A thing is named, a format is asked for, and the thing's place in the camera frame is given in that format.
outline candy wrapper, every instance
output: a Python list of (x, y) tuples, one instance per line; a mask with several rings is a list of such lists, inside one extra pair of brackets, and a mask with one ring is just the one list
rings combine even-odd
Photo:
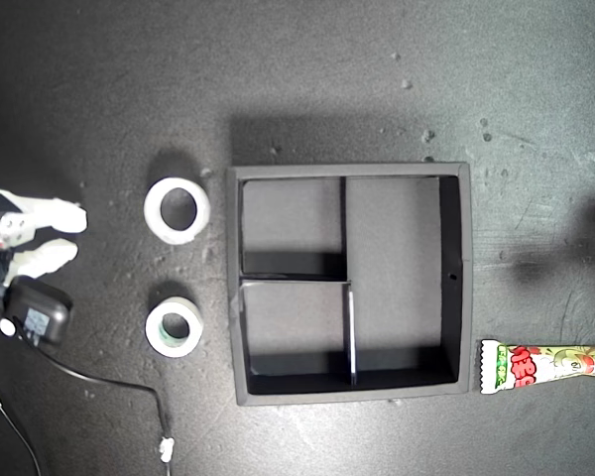
[(525, 385), (595, 376), (595, 346), (507, 345), (483, 340), (481, 392), (495, 394)]

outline white robotic finger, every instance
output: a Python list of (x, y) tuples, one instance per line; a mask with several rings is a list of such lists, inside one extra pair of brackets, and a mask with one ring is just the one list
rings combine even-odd
[(38, 228), (53, 227), (64, 233), (86, 229), (86, 211), (58, 198), (28, 198), (0, 189), (0, 248), (31, 241)]
[(77, 256), (77, 245), (59, 238), (49, 241), (33, 251), (15, 253), (9, 265), (4, 285), (8, 287), (16, 276), (39, 278), (54, 273)]

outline dark gray surface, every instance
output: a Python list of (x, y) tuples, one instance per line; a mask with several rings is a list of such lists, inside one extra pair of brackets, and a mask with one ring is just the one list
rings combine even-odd
[(251, 180), (242, 187), (243, 273), (346, 280), (340, 178)]
[[(595, 1), (0, 1), (0, 185), (89, 211), (79, 257), (49, 279), (78, 309), (59, 356), (167, 391), (177, 475), (595, 475), (590, 378), (236, 406), (225, 168), (425, 156), (472, 167), (474, 338), (595, 342)], [(160, 243), (143, 222), (148, 184), (204, 167), (210, 226)], [(205, 317), (177, 361), (142, 328), (172, 289)], [(147, 397), (84, 388), (2, 337), (0, 388), (51, 474), (161, 474)], [(8, 434), (0, 474), (29, 474)]]
[(420, 367), (440, 346), (438, 178), (349, 178), (346, 205), (357, 370)]

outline white tape roll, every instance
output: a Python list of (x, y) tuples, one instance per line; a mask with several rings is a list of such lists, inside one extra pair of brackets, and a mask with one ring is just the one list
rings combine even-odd
[[(163, 219), (161, 203), (168, 193), (182, 188), (196, 202), (196, 217), (186, 230), (174, 230)], [(209, 222), (209, 198), (200, 185), (184, 178), (164, 178), (152, 185), (143, 204), (143, 214), (152, 232), (169, 245), (189, 243)]]
[[(172, 337), (163, 326), (166, 314), (177, 314), (187, 322), (189, 335)], [(183, 357), (194, 350), (202, 335), (200, 311), (184, 297), (170, 297), (155, 307), (146, 320), (146, 336), (150, 345), (166, 357)]]

